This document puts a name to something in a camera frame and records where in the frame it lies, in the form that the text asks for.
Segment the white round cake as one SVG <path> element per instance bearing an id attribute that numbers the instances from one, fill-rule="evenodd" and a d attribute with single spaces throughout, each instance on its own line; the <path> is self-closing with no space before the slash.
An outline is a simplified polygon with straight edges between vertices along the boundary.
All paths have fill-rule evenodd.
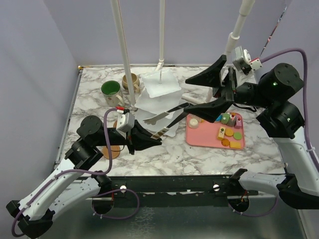
<path id="1" fill-rule="evenodd" d="M 188 126 L 192 129 L 196 129 L 199 127 L 199 122 L 197 119 L 195 118 L 191 118 L 188 122 Z"/>

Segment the three tier white stand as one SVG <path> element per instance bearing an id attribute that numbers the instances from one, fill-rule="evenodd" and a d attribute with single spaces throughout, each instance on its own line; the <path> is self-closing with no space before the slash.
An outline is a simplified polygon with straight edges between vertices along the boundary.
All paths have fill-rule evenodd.
<path id="1" fill-rule="evenodd" d="M 169 68 L 141 74 L 140 79 L 144 89 L 135 104 L 138 108 L 135 118 L 139 123 L 143 118 L 148 119 L 185 102 L 183 89 Z"/>

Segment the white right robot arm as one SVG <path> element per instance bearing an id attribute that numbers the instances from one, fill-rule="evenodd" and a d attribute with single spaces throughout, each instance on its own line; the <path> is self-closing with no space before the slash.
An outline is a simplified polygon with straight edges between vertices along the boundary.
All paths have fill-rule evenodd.
<path id="1" fill-rule="evenodd" d="M 221 69 L 226 63 L 222 55 L 206 70 L 186 79 L 190 85 L 210 87 L 214 101 L 190 106 L 186 113 L 208 122 L 226 112 L 232 104 L 262 108 L 257 116 L 261 127 L 279 148 L 286 173 L 270 175 L 239 169 L 232 175 L 229 189 L 235 195 L 255 190 L 276 195 L 294 209 L 319 207 L 318 157 L 306 143 L 306 116 L 289 99 L 305 83 L 290 64 L 277 64 L 256 84 L 237 84 L 235 69 L 230 67 L 225 78 Z"/>

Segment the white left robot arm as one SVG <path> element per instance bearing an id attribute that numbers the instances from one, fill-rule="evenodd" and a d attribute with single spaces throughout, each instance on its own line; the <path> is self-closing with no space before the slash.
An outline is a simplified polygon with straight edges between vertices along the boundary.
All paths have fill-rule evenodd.
<path id="1" fill-rule="evenodd" d="M 85 117 L 77 133 L 80 136 L 66 152 L 57 168 L 27 197 L 10 201 L 6 209 L 14 217 L 11 228 L 14 237 L 36 239 L 46 233 L 59 214 L 77 202 L 93 196 L 106 196 L 112 190 L 112 181 L 105 172 L 95 171 L 89 178 L 67 191 L 67 187 L 86 174 L 103 156 L 98 149 L 107 142 L 126 145 L 131 154 L 161 145 L 136 120 L 133 128 L 120 134 L 115 128 L 104 127 L 97 116 Z"/>

